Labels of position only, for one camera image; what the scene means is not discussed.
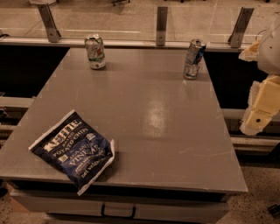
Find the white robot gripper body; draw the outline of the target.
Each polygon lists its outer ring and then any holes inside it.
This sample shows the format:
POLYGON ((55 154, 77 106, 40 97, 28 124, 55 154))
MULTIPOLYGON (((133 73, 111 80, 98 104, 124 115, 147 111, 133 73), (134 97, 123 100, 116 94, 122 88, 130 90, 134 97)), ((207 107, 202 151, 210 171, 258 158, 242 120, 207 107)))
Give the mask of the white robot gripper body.
POLYGON ((280 74, 280 16, 262 35, 258 47, 257 66, 267 74, 280 74))

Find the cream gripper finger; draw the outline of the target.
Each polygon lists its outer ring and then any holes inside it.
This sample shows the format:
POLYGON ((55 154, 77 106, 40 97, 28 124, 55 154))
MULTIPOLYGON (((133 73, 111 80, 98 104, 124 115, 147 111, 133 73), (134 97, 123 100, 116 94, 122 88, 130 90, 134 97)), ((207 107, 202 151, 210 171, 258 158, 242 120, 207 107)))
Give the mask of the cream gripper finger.
POLYGON ((262 82, 254 81, 248 96, 248 107, 241 119, 243 134, 254 136, 263 131, 280 111, 280 76, 269 75, 262 82))
POLYGON ((239 54, 239 59, 247 62, 257 61, 260 41, 256 40, 250 47, 239 54))

